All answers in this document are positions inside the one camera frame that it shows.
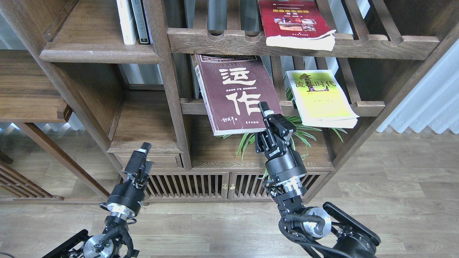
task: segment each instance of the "wooden cabinet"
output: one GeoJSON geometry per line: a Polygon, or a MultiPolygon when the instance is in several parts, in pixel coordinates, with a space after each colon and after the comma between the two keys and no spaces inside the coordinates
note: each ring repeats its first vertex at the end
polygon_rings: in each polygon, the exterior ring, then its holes
{"type": "MultiPolygon", "coordinates": [[[[286,59],[280,56],[292,56],[296,69],[304,68],[303,56],[315,57],[320,69],[327,68],[325,57],[338,57],[337,79],[361,117],[344,143],[327,129],[315,134],[304,160],[310,172],[303,181],[309,189],[304,198],[310,200],[459,34],[454,0],[370,0],[365,19],[355,0],[342,0],[353,33],[338,31],[333,51],[266,46],[263,31],[241,29],[239,0],[226,1],[227,26],[220,31],[207,28],[206,0],[196,1],[193,21],[186,20],[185,5],[194,1],[143,2],[153,45],[123,44],[114,1],[6,0],[0,1],[0,11],[118,170],[143,141],[153,144],[149,202],[267,199],[257,179],[264,157],[248,151],[241,160],[236,156],[240,136],[210,135],[204,103],[193,97],[189,54],[269,56],[285,115],[298,113],[285,99],[281,66],[286,59]],[[159,64],[163,85],[132,90],[120,63],[159,64]]],[[[336,28],[329,2],[316,3],[336,28]]]]}

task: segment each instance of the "wooden post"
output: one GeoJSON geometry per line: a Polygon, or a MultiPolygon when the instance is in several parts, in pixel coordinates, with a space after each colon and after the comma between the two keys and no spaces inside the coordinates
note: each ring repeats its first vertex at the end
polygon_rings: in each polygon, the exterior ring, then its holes
{"type": "Polygon", "coordinates": [[[82,180],[92,191],[100,197],[107,199],[109,193],[94,178],[92,178],[82,167],[80,167],[70,156],[67,155],[56,143],[54,143],[34,123],[15,123],[27,136],[36,142],[45,151],[51,154],[70,172],[82,180]]]}

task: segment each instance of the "black cable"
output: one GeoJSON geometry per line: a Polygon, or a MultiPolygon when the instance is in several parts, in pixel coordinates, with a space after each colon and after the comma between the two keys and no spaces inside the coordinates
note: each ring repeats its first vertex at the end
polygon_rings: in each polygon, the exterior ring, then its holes
{"type": "Polygon", "coordinates": [[[10,255],[9,253],[0,252],[0,254],[3,254],[3,255],[6,255],[6,256],[9,256],[9,257],[11,257],[11,258],[14,258],[14,256],[10,255]]]}
{"type": "Polygon", "coordinates": [[[305,242],[304,239],[302,239],[301,237],[299,236],[294,236],[290,233],[288,233],[288,231],[285,229],[285,226],[283,225],[283,219],[280,219],[279,221],[279,230],[280,232],[290,241],[302,246],[302,247],[314,247],[316,249],[322,249],[323,251],[325,252],[331,252],[331,253],[334,253],[334,254],[338,254],[338,255],[341,255],[343,257],[346,257],[346,258],[352,258],[351,256],[349,256],[347,253],[345,252],[341,252],[339,250],[336,250],[336,249],[333,249],[333,248],[330,248],[330,247],[325,247],[325,246],[322,246],[320,244],[313,244],[313,243],[308,243],[308,242],[305,242]]]}

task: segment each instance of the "white book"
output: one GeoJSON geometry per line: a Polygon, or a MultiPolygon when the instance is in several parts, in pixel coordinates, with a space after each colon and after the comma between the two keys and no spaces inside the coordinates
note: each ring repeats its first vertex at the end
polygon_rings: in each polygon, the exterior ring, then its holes
{"type": "Polygon", "coordinates": [[[134,45],[137,40],[134,13],[129,0],[117,0],[119,23],[125,45],[134,45]]]}

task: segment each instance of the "white chinese characters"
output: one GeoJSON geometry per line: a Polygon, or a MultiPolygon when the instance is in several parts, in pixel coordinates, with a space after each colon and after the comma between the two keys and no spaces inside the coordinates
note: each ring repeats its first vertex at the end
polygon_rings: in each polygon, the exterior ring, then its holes
{"type": "Polygon", "coordinates": [[[252,86],[257,80],[249,81],[247,74],[250,71],[246,70],[245,67],[219,69],[220,75],[222,76],[223,84],[243,84],[252,86]]]}
{"type": "Polygon", "coordinates": [[[236,113],[241,115],[241,111],[239,109],[239,105],[237,102],[244,102],[246,105],[248,115],[252,114],[252,112],[260,112],[260,108],[257,106],[260,101],[258,100],[249,100],[249,99],[258,99],[260,98],[261,94],[247,94],[246,91],[242,92],[242,96],[237,99],[237,92],[233,94],[226,95],[226,98],[230,101],[233,101],[234,107],[236,109],[236,113]]]}

